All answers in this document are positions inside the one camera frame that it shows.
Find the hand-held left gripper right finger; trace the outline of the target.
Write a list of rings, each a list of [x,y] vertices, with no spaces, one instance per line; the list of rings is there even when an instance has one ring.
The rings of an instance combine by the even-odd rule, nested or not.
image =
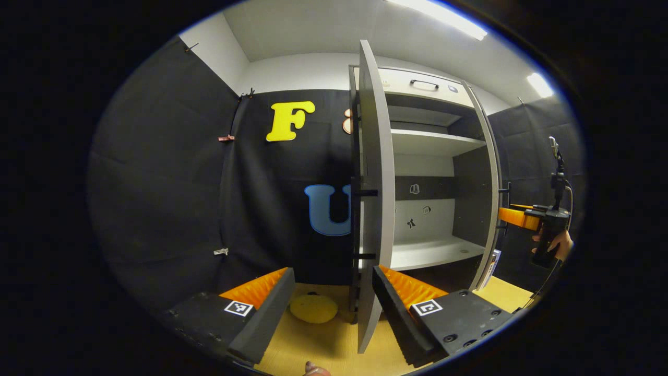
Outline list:
[[[414,367],[465,352],[513,316],[469,290],[445,292],[384,266],[374,266],[372,286],[404,359]]]

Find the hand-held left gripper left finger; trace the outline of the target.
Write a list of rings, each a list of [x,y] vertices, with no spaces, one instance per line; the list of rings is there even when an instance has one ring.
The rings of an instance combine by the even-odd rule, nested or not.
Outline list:
[[[217,359],[260,364],[295,288],[284,267],[224,293],[201,292],[162,312],[179,338]]]

